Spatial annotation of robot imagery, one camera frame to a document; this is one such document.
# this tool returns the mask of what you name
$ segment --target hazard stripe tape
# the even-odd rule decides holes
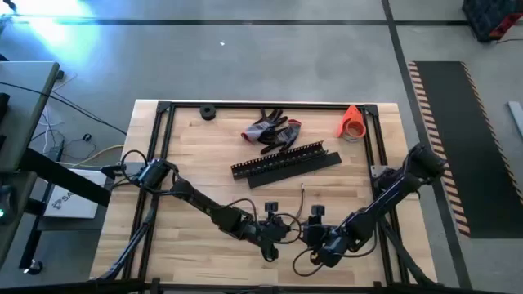
[[[430,109],[423,109],[423,108],[422,108],[422,113],[423,113],[423,114],[432,115],[432,111],[431,111]]]
[[[445,147],[441,141],[436,120],[434,117],[432,117],[431,104],[427,97],[427,93],[423,88],[423,83],[418,72],[418,67],[414,62],[409,63],[409,71],[414,85],[414,92],[416,94],[416,98],[418,99],[418,106],[421,110],[423,124],[427,129],[431,148],[434,150],[435,154],[446,160],[447,157],[445,154]],[[445,163],[445,169],[445,174],[441,177],[441,179],[445,188],[445,194],[454,213],[456,226],[458,227],[458,230],[461,234],[470,236],[470,229],[468,228],[465,211],[463,210],[462,201],[458,193],[458,187],[456,187],[456,182],[454,181],[452,172],[450,171],[449,163]]]
[[[476,97],[476,99],[478,101],[478,105],[480,106],[481,112],[483,113],[483,118],[487,122],[487,127],[490,130],[490,134],[492,135],[492,138],[494,139],[494,143],[496,144],[496,147],[498,148],[498,152],[501,155],[501,159],[505,163],[505,170],[507,171],[507,174],[509,175],[509,177],[512,180],[512,185],[514,186],[514,188],[517,191],[517,194],[518,194],[518,196],[520,198],[520,203],[523,204],[523,196],[521,195],[521,190],[518,187],[518,184],[517,184],[517,181],[516,181],[516,177],[512,173],[512,169],[510,168],[510,164],[508,162],[508,159],[505,156],[505,154],[503,152],[503,148],[501,147],[501,144],[499,143],[498,138],[496,136],[496,132],[495,132],[494,128],[492,127],[492,124],[490,123],[490,120],[489,120],[489,118],[487,116],[487,113],[485,111],[485,107],[483,105],[483,101],[481,100],[480,94],[478,93],[476,84],[472,80],[472,77],[471,77],[470,73],[468,72],[467,66],[463,62],[461,64],[462,64],[463,69],[465,70],[465,74],[467,75],[468,82],[471,85],[472,92],[474,93],[474,96]]]
[[[439,151],[441,153],[443,153],[445,150],[443,149],[443,147],[441,146],[438,146],[438,145],[433,145],[432,148],[436,151]]]
[[[454,215],[456,220],[460,220],[462,223],[468,223],[467,218],[465,216],[460,216],[459,214]]]

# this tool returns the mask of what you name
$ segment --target black ring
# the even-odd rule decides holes
[[[199,113],[202,118],[209,121],[216,117],[216,108],[213,105],[201,105],[199,107]]]

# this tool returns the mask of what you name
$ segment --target glove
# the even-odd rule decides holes
[[[282,109],[272,110],[269,116],[266,116],[264,109],[260,110],[261,118],[242,133],[242,137],[251,143],[258,140],[258,138],[264,134],[274,135],[276,127],[287,121],[287,117],[280,117],[284,112]]]
[[[279,150],[280,152],[289,149],[297,139],[300,128],[302,128],[301,122],[296,119],[289,119],[287,127],[274,131],[273,133],[263,134],[258,138],[258,142],[268,146],[261,150],[261,154],[266,154],[280,146],[283,146]]]

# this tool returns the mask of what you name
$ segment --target wooden tabletop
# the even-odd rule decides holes
[[[157,102],[136,101],[124,153],[130,149],[147,153]],[[378,110],[387,159],[390,166],[398,167],[408,151],[398,107],[396,104],[378,104]],[[246,179],[234,181],[230,173],[231,165],[260,157],[264,145],[252,145],[239,135],[259,119],[259,110],[256,109],[219,109],[216,118],[209,122],[200,117],[198,108],[176,109],[168,161],[175,163],[181,176],[196,189],[218,203],[227,204],[246,197],[252,199],[260,219],[266,218],[263,207],[267,201],[278,201],[279,212],[296,214],[303,183],[306,197],[301,220],[309,216],[312,205],[323,204],[326,210],[324,223],[338,224],[350,212],[372,202],[363,141],[347,143],[334,137],[343,114],[344,111],[337,110],[285,110],[284,115],[302,122],[294,146],[323,140],[324,148],[330,152],[338,151],[343,162],[256,189],[250,189]],[[166,121],[164,118],[160,127],[156,157],[159,157]],[[138,157],[130,156],[128,160],[139,162]],[[171,185],[168,177],[163,187],[168,189]],[[137,195],[138,188],[129,186],[113,192],[91,276],[103,274],[126,247]],[[252,211],[248,203],[239,203],[238,207]],[[425,274],[436,280],[418,197],[408,196],[397,210],[405,247]],[[371,245],[372,240],[360,252]],[[258,247],[222,233],[208,216],[188,203],[174,197],[163,197],[154,229],[147,280],[158,277],[162,283],[340,287],[372,286],[373,281],[384,282],[379,246],[366,257],[342,259],[336,267],[324,267],[308,278],[297,276],[292,269],[294,257],[306,248],[304,243],[276,247],[279,259],[265,262]],[[141,245],[136,250],[132,277],[137,277],[140,254]],[[396,255],[391,255],[394,256],[394,276],[399,280]],[[298,261],[297,268],[307,272],[315,266],[308,261],[306,254]]]

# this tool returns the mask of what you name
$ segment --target table leg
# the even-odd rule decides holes
[[[47,156],[40,154],[30,148],[24,152],[20,162],[20,168],[26,171],[36,172],[38,177],[48,182],[59,185],[78,196],[107,207],[110,199],[110,192],[79,176],[60,164],[50,160]]]

